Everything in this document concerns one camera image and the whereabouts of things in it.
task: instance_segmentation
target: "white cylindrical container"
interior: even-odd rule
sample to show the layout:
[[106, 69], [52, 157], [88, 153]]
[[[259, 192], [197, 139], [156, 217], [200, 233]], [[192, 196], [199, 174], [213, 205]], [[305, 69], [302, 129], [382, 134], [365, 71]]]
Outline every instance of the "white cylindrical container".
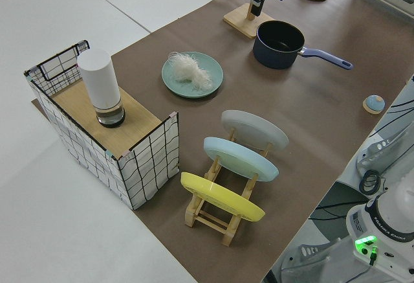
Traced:
[[100, 124], [108, 128], [120, 125], [125, 110], [111, 56], [101, 49], [88, 49], [78, 56], [78, 67]]

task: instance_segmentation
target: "teal plate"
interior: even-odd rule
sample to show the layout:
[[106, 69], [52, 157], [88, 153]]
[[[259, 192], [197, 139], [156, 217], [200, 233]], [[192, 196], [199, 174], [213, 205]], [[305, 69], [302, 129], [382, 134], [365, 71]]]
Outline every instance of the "teal plate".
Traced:
[[183, 52], [189, 54], [192, 58], [197, 60], [199, 67], [208, 71], [212, 77], [213, 86], [209, 90], [197, 90], [193, 87], [190, 81], [179, 82], [174, 79], [173, 68], [168, 60], [162, 66], [161, 76], [165, 85], [168, 89], [173, 91], [175, 94], [188, 97], [188, 98], [199, 98], [212, 94], [219, 88], [223, 82], [223, 70], [219, 63], [212, 57], [199, 53], [199, 52]]

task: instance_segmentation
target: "brown table mat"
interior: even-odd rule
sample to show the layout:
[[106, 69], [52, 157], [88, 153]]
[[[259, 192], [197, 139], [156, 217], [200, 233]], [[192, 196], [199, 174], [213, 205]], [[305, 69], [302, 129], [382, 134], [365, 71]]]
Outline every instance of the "brown table mat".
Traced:
[[[226, 109], [259, 115], [290, 139], [268, 156], [279, 177], [258, 183], [251, 197], [265, 217], [242, 221], [230, 247], [207, 226], [185, 226], [191, 194], [179, 175], [135, 211], [199, 282], [260, 282], [378, 122], [362, 101], [378, 94], [390, 105], [414, 72], [411, 20], [375, 0], [267, 0], [263, 11], [297, 26], [305, 46], [342, 57], [354, 69], [302, 57], [286, 70], [263, 67], [253, 57], [254, 41], [223, 21], [245, 2], [214, 0], [113, 56], [120, 87], [158, 118], [179, 112], [182, 171], [207, 171], [203, 139], [226, 137], [220, 123]], [[161, 79], [173, 51], [215, 58], [224, 71], [222, 86], [201, 99], [173, 94]], [[218, 183], [237, 191], [245, 184], [228, 172]]]

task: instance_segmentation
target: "yellow plate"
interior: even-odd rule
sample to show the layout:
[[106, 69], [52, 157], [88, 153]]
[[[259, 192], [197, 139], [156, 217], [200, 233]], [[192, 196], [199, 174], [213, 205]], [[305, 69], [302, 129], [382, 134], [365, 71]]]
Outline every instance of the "yellow plate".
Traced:
[[208, 203], [245, 220], [259, 221], [265, 212], [257, 205], [212, 181], [191, 173], [181, 173], [181, 184]]

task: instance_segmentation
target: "light blue plate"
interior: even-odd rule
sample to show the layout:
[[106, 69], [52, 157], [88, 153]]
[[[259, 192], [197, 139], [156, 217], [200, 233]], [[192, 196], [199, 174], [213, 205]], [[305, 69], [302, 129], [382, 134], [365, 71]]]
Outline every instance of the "light blue plate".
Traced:
[[223, 82], [223, 70], [219, 63], [214, 60], [212, 57], [199, 53], [199, 52], [183, 52], [189, 54], [192, 58], [197, 60], [199, 67], [208, 71], [212, 77], [213, 86], [211, 89], [203, 91], [197, 90], [193, 87], [193, 84], [190, 81], [179, 82], [174, 79], [173, 68], [169, 61], [167, 60], [162, 66], [161, 76], [165, 85], [168, 89], [173, 91], [175, 94], [188, 97], [188, 98], [199, 98], [212, 94], [215, 90], [219, 88], [221, 82]]
[[243, 177], [252, 179], [258, 175], [258, 181], [272, 181], [279, 175], [279, 170], [273, 163], [257, 152], [235, 142], [206, 137], [204, 151], [214, 160], [219, 157], [219, 164], [226, 169]]

